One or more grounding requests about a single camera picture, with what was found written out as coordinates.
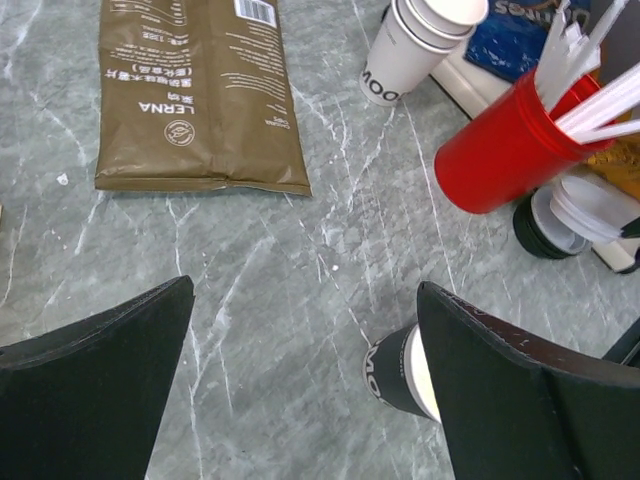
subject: white label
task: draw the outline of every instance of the white label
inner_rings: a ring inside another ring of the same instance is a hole
[[[236,15],[276,28],[276,9],[262,0],[234,0]]]

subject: red cup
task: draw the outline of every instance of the red cup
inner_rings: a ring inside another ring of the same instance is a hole
[[[584,76],[549,115],[534,71],[521,77],[438,150],[435,172],[445,195],[467,212],[488,213],[610,147],[613,140],[580,145],[554,122],[599,89]]]

